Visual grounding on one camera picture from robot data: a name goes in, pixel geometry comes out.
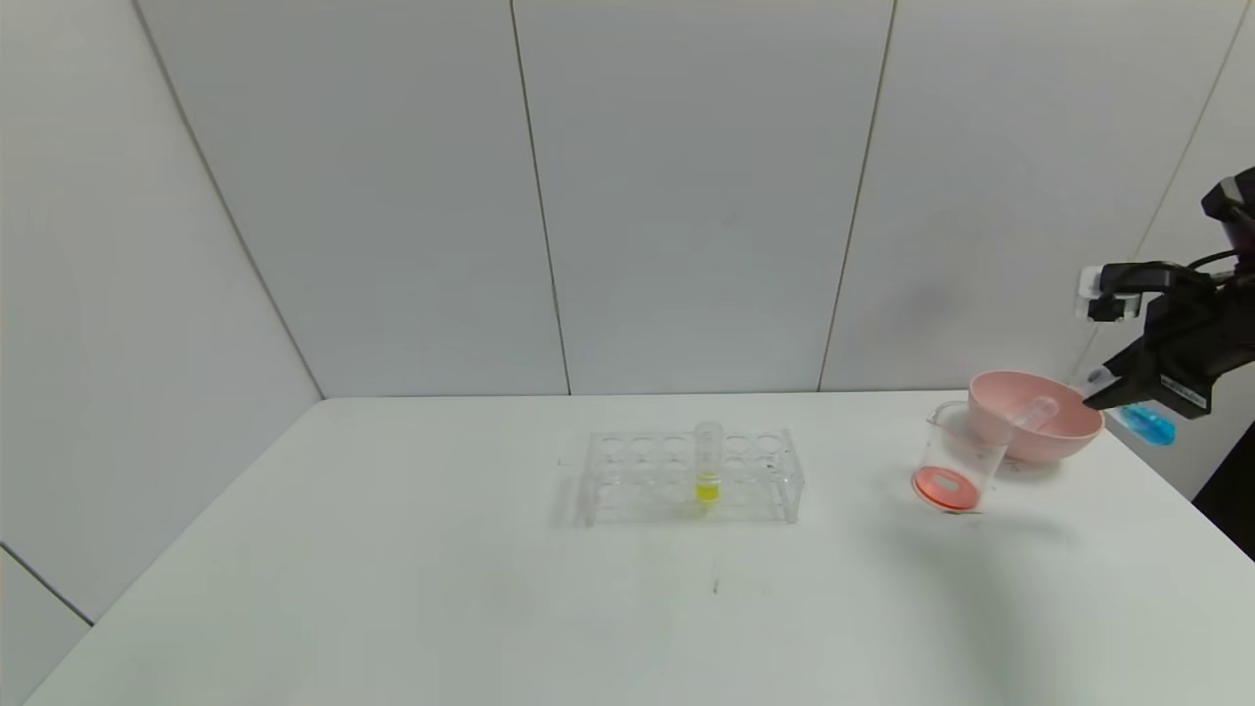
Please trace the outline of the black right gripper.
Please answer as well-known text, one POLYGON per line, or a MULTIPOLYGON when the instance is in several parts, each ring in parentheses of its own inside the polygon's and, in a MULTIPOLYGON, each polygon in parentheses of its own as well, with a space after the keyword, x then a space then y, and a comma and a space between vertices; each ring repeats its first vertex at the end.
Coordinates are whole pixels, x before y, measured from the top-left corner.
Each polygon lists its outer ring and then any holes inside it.
POLYGON ((1180 290, 1152 300, 1143 335, 1104 365, 1081 389, 1086 408, 1109 410, 1161 403, 1185 419, 1212 413, 1212 390, 1241 367, 1241 293, 1180 290))

